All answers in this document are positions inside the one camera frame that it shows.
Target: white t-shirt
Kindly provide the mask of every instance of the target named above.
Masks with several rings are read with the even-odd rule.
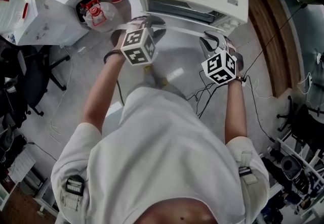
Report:
[[[193,198],[208,206],[218,224],[244,223],[238,165],[242,150],[251,167],[265,169],[252,142],[224,145],[175,94],[140,87],[127,98],[119,129],[105,138],[81,123],[52,172],[60,212],[70,223],[133,224],[156,202]],[[66,180],[86,180],[82,197],[67,193]]]

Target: black and white cube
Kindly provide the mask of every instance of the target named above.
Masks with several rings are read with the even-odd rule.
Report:
[[[143,28],[127,32],[120,50],[133,66],[151,64],[155,53],[155,44],[148,29]]]
[[[202,62],[205,75],[218,85],[236,78],[236,57],[227,51],[221,51]]]

